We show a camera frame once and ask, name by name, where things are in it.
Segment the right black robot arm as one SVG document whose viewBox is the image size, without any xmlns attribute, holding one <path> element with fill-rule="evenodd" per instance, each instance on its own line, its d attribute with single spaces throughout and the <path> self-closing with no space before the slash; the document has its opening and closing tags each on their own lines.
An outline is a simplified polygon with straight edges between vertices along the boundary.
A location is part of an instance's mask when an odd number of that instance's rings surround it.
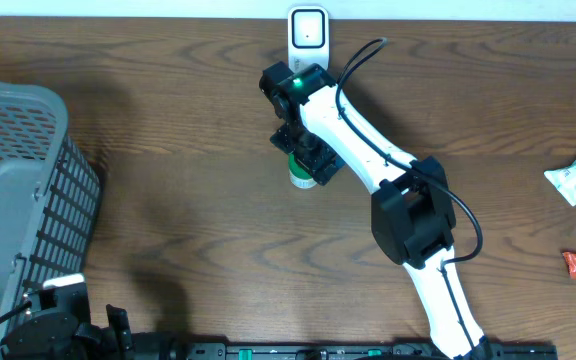
<svg viewBox="0 0 576 360">
<path fill-rule="evenodd" d="M 375 241 L 412 279 L 434 346 L 451 359 L 489 357 L 456 271 L 454 209 L 464 203 L 449 190 L 441 164 L 390 143 L 318 64 L 295 73 L 278 62 L 263 71 L 259 88 L 284 122 L 270 141 L 288 154 L 293 184 L 325 185 L 348 166 L 371 196 Z"/>
</svg>

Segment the grey plastic mesh basket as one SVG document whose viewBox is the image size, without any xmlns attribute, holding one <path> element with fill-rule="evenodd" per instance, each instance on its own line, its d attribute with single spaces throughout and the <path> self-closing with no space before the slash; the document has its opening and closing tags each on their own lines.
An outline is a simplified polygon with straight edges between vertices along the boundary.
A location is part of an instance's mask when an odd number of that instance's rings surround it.
<svg viewBox="0 0 576 360">
<path fill-rule="evenodd" d="M 83 272 L 102 190 L 68 124 L 54 92 L 0 82 L 0 316 Z"/>
</svg>

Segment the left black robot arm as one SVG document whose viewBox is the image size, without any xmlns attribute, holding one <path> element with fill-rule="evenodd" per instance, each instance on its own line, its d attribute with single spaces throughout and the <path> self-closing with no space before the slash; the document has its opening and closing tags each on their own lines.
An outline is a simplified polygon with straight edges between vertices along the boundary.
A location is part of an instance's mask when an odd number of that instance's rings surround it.
<svg viewBox="0 0 576 360">
<path fill-rule="evenodd" d="M 91 323 L 87 286 L 49 286 L 29 295 L 31 317 L 0 342 L 4 359 L 133 359 L 125 311 L 112 307 L 109 326 Z"/>
</svg>

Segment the white barcode scanner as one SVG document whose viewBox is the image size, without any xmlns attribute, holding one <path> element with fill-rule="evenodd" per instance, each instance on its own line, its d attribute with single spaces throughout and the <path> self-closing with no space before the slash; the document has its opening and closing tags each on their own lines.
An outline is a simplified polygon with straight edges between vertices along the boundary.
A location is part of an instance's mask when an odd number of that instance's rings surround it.
<svg viewBox="0 0 576 360">
<path fill-rule="evenodd" d="M 312 64 L 327 70 L 330 59 L 329 14 L 321 6 L 293 7 L 288 14 L 288 66 L 297 73 Z"/>
</svg>

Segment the green lid jar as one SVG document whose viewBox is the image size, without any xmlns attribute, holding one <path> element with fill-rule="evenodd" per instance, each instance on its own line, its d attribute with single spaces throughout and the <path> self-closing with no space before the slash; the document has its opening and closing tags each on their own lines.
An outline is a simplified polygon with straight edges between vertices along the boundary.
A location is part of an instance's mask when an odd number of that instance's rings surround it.
<svg viewBox="0 0 576 360">
<path fill-rule="evenodd" d="M 288 158 L 289 178 L 299 189 L 310 189 L 317 185 L 316 181 L 297 163 L 293 154 Z"/>
</svg>

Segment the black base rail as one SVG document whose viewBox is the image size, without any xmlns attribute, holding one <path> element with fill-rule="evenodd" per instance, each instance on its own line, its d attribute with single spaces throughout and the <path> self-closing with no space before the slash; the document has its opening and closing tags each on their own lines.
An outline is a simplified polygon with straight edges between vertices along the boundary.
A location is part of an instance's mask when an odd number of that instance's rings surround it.
<svg viewBox="0 0 576 360">
<path fill-rule="evenodd" d="M 223 344 L 169 342 L 158 348 L 137 345 L 135 359 L 177 360 L 356 360 L 356 359 L 445 359 L 434 345 L 424 342 L 395 344 Z M 553 345 L 489 343 L 476 350 L 473 359 L 557 360 Z"/>
</svg>

